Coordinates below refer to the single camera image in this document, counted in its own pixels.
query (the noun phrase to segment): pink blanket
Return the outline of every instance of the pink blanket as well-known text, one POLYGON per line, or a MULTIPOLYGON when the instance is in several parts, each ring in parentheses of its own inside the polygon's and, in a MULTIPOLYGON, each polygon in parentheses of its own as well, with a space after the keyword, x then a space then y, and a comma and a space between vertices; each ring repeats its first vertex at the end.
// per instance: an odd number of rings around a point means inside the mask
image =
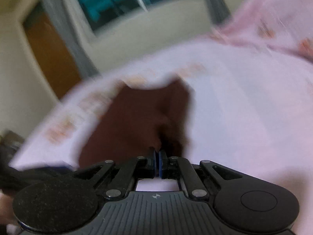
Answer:
POLYGON ((211 37, 312 59, 313 0, 245 0, 231 20, 213 29, 211 37))

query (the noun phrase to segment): black object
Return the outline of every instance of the black object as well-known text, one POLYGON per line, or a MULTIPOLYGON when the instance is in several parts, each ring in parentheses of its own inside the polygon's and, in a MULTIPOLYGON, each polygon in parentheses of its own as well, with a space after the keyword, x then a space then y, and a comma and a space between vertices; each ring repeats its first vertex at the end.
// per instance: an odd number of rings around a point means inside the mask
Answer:
POLYGON ((160 151, 123 166, 107 160, 29 186, 16 195, 13 210, 23 235, 292 235, 299 204, 280 186, 160 151), (180 191, 134 191, 139 179, 156 174, 177 180, 180 191))

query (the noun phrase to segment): crosshair logo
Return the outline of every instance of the crosshair logo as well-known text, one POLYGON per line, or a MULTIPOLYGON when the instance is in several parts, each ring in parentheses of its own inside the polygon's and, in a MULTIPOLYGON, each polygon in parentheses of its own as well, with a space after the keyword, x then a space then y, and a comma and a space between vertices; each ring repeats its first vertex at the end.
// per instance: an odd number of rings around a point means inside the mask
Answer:
POLYGON ((161 195, 159 195, 159 194, 156 193, 156 194, 152 195, 152 197, 155 198, 155 199, 158 199, 158 198, 161 197, 161 195))

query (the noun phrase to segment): round black cover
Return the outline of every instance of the round black cover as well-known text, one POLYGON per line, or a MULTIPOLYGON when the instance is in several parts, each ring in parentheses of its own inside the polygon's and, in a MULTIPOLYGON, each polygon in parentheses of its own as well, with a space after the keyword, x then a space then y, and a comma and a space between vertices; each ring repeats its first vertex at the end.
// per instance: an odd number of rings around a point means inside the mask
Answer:
POLYGON ((285 188, 250 178, 225 183, 214 200, 217 214, 242 231, 272 233, 290 227, 299 213, 297 198, 285 188))
POLYGON ((70 177, 29 186, 13 201, 20 225, 42 233, 78 228, 91 219, 97 207, 98 198, 88 181, 70 177))

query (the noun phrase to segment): bed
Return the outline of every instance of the bed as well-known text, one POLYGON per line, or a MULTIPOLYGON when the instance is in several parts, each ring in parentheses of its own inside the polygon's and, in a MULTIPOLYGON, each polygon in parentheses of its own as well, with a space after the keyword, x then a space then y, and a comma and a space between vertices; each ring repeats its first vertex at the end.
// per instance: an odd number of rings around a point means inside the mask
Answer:
MULTIPOLYGON (((35 129, 11 166, 77 168, 81 147, 116 95, 120 81, 151 88, 178 74, 193 89, 184 157, 194 164, 212 160, 287 188, 300 203, 292 230, 298 235, 310 234, 313 16, 308 11, 313 11, 313 0, 305 1, 304 9, 290 14, 296 6, 281 10, 285 8, 281 0, 246 0, 233 19, 215 28, 213 34, 145 56, 76 86, 35 129), (278 15, 273 16, 273 8, 278 15), (294 18, 301 18, 303 26, 298 27, 294 18), (292 34, 286 36, 286 27, 292 34)), ((145 181, 139 190, 166 191, 172 186, 145 181)))

